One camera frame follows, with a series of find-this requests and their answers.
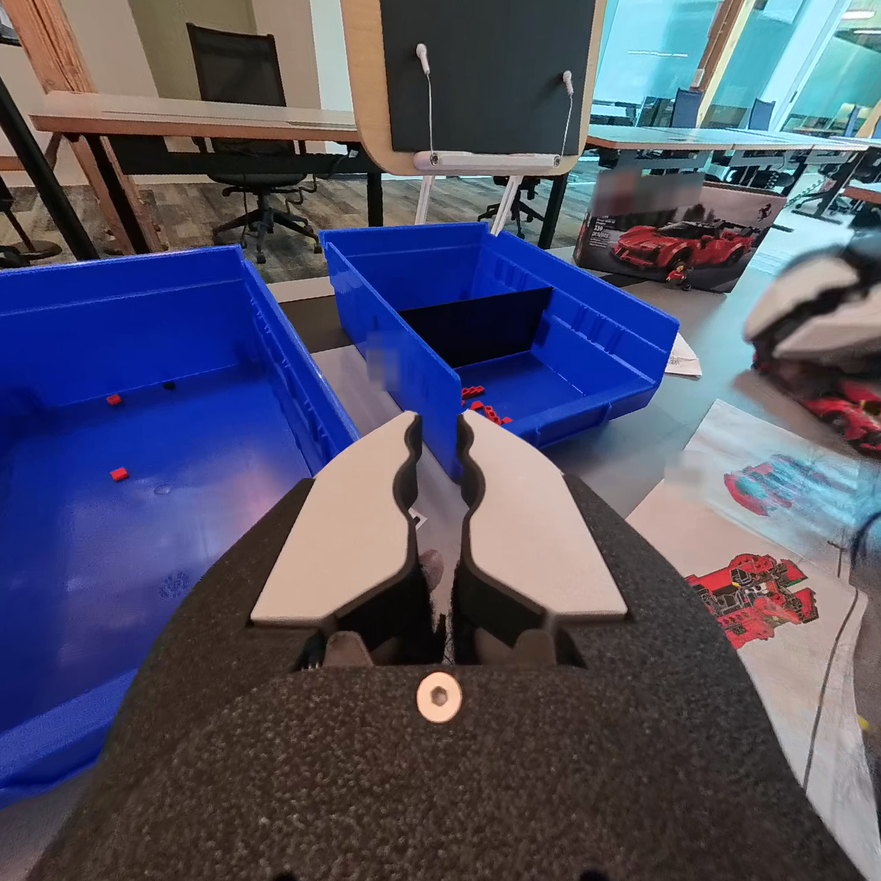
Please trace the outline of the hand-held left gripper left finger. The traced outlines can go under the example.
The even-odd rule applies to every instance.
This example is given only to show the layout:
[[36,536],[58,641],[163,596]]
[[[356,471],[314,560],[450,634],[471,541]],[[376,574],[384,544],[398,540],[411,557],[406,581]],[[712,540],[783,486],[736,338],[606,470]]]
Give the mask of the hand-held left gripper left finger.
[[406,411],[333,458],[310,484],[250,613],[261,627],[358,633],[367,649],[432,640],[411,515],[422,418]]

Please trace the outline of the wooden desk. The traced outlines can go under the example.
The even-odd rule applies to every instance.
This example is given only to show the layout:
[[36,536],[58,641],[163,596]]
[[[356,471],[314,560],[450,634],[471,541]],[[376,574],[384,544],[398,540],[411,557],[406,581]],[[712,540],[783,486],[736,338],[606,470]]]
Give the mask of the wooden desk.
[[[354,115],[346,111],[263,106],[116,94],[53,92],[30,120],[71,146],[106,224],[125,255],[161,251],[156,226],[134,185],[138,175],[303,173],[316,177],[367,177],[369,226],[382,226],[381,172],[361,146]],[[324,142],[347,152],[293,155],[216,154],[214,138],[295,149]]]

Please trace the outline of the white hanging rail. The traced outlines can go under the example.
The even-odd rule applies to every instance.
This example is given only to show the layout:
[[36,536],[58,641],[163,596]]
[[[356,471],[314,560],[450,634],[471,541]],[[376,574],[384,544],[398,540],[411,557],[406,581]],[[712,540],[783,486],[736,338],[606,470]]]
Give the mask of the white hanging rail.
[[415,57],[419,60],[427,86],[428,105],[428,139],[429,149],[417,151],[413,154],[414,167],[422,172],[434,171],[529,171],[550,167],[556,169],[561,164],[566,148],[568,130],[574,110],[574,78],[570,70],[561,72],[560,82],[565,86],[569,106],[566,125],[564,127],[563,143],[559,151],[555,153],[541,152],[516,152],[516,153],[477,153],[472,151],[439,151],[435,148],[434,138],[434,104],[431,81],[430,62],[427,47],[423,42],[416,45]]

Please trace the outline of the white printed paper bag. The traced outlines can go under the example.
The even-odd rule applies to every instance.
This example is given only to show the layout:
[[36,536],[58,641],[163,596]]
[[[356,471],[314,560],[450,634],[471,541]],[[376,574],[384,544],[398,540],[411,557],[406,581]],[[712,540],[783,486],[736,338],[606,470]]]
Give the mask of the white printed paper bag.
[[688,345],[688,342],[681,333],[677,333],[674,340],[664,373],[666,375],[695,380],[698,380],[703,375],[697,354]]

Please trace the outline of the black office chair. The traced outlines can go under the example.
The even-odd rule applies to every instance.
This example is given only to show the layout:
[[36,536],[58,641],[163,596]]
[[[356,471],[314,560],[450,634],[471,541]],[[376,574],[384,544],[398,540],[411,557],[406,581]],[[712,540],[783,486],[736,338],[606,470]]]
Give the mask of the black office chair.
[[[508,216],[505,221],[512,222],[515,225],[515,232],[519,239],[524,240],[523,223],[538,222],[539,226],[544,224],[545,216],[537,212],[531,207],[531,202],[535,200],[536,189],[543,181],[541,177],[524,177],[520,183],[516,195],[512,197],[508,206]],[[507,177],[495,176],[492,182],[496,186],[501,186],[507,191],[509,179]],[[479,222],[486,221],[494,224],[501,203],[489,204],[485,210],[477,216]]]
[[[279,68],[278,52],[270,34],[244,34],[186,25],[196,80],[202,100],[256,106],[286,106],[284,87]],[[269,141],[242,139],[212,139],[215,153],[245,159],[290,159],[308,154],[307,143],[300,141]],[[318,234],[306,217],[281,211],[272,203],[274,195],[281,195],[285,204],[301,205],[303,193],[314,193],[317,182],[303,189],[307,178],[303,172],[236,172],[212,174],[213,182],[223,185],[222,195],[241,194],[243,206],[248,196],[256,199],[256,208],[234,220],[227,221],[212,231],[213,241],[219,244],[221,235],[241,229],[240,246],[247,248],[247,239],[256,243],[256,261],[263,264],[265,241],[277,226],[310,239],[313,250],[323,249]]]

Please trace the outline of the blue plastic shelf bin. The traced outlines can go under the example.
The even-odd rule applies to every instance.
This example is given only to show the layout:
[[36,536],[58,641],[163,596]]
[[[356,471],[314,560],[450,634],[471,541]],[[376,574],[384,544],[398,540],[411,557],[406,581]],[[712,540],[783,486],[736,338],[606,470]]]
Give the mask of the blue plastic shelf bin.
[[[452,479],[464,387],[553,446],[647,406],[679,322],[629,293],[484,223],[384,226],[321,234],[340,324],[398,407],[422,416],[424,444]],[[453,369],[400,317],[413,307],[552,288],[530,351]]]

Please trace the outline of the red toy brick car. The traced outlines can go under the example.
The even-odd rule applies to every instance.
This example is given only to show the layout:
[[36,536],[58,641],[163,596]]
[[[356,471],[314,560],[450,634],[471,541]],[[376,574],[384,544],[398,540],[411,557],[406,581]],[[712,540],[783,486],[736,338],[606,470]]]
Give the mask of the red toy brick car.
[[757,352],[753,369],[864,457],[880,457],[879,380]]

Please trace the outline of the large blue plastic bin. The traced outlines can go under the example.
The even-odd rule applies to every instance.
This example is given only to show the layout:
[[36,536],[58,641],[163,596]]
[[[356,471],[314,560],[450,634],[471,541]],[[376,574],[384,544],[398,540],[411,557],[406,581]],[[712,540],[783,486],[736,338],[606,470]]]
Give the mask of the large blue plastic bin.
[[182,599],[358,432],[236,247],[3,270],[1,313],[6,809],[95,764]]

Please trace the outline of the black panel with wooden frame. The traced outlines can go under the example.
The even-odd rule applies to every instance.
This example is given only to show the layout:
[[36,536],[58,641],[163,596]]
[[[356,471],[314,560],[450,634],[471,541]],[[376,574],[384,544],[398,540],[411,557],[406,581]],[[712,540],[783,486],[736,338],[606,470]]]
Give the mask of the black panel with wooden frame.
[[[354,118],[361,143],[397,176],[568,173],[585,146],[606,17],[604,1],[341,3]],[[434,171],[413,165],[429,149],[431,69],[435,148],[477,153],[560,150],[574,78],[574,110],[558,168]]]

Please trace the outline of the black stand pole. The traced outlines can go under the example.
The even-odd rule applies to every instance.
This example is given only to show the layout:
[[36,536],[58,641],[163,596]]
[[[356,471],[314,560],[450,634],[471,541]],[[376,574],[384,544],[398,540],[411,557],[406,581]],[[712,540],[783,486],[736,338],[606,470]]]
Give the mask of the black stand pole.
[[98,249],[85,231],[5,82],[1,82],[1,128],[74,258],[80,261],[99,259]]

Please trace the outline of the toy car instruction booklet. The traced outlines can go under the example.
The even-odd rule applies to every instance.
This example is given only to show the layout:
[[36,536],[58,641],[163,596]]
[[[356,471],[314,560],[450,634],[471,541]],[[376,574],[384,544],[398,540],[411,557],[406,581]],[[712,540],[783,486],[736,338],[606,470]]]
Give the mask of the toy car instruction booklet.
[[854,694],[869,597],[848,562],[871,488],[855,459],[717,400],[627,520],[697,592],[803,792],[856,868],[879,879]]

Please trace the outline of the toy car set box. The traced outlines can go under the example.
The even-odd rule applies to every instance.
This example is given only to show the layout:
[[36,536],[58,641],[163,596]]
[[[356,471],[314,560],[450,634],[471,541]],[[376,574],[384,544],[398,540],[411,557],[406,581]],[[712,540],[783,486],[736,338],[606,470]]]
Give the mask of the toy car set box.
[[602,171],[574,262],[665,283],[676,262],[689,261],[691,288],[731,292],[785,204],[780,193],[707,182],[703,173]]

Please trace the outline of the wooden post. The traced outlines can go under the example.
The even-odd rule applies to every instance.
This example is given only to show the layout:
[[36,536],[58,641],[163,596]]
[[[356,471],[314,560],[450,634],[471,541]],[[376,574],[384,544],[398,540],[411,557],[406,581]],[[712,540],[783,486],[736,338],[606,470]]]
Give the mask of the wooden post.
[[[98,96],[61,2],[11,1],[3,6],[41,89],[35,111],[29,114],[35,129],[49,123],[52,98],[76,98],[87,104],[90,97]],[[49,131],[69,146],[116,248],[125,256],[165,251],[167,244],[138,188],[122,169],[108,135],[94,128],[91,117],[84,122],[63,117],[61,129],[55,131],[50,124]]]

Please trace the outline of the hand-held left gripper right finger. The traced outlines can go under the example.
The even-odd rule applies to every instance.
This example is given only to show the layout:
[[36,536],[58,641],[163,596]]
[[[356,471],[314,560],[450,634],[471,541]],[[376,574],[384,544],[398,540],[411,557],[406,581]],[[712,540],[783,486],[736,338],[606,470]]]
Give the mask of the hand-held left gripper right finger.
[[523,633],[623,621],[625,598],[567,482],[541,451],[474,412],[457,419],[468,507],[455,582],[474,628],[514,647]]

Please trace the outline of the black bin divider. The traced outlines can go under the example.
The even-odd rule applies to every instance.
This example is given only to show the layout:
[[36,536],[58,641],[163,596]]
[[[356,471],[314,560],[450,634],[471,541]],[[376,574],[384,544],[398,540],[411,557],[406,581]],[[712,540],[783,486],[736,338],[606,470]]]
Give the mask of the black bin divider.
[[453,369],[530,351],[552,288],[413,307],[400,317]]

